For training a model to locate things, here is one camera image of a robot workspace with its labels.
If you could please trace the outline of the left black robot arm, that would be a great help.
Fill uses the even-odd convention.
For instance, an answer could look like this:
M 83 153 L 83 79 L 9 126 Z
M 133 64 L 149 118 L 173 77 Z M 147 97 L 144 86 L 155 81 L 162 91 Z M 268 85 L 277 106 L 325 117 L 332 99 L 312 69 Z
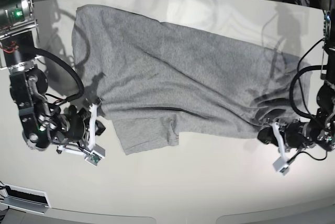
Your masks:
M 327 152 L 334 150 L 334 7 L 325 14 L 323 33 L 324 51 L 328 55 L 327 64 L 298 69 L 289 87 L 289 102 L 292 109 L 310 121 L 294 120 L 279 125 L 279 134 L 283 138 L 285 148 L 306 149 L 318 145 Z M 319 108 L 315 115 L 311 115 L 297 108 L 293 91 L 296 82 L 303 74 L 318 70 L 326 71 L 326 73 L 320 75 L 323 86 L 317 94 Z

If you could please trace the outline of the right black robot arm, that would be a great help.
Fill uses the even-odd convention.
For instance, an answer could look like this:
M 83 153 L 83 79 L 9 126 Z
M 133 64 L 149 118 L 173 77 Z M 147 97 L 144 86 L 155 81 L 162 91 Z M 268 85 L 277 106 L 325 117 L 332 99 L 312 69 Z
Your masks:
M 56 145 L 57 152 L 93 153 L 96 136 L 105 127 L 96 120 L 101 100 L 87 109 L 70 106 L 61 113 L 61 105 L 84 95 L 79 75 L 54 54 L 35 47 L 32 29 L 37 28 L 33 0 L 1 0 L 1 50 L 5 61 L 1 69 L 9 70 L 10 95 L 19 110 L 23 138 L 31 149 L 45 150 Z M 41 56 L 63 68 L 75 81 L 78 91 L 66 98 L 48 101 L 48 80 L 35 64 Z

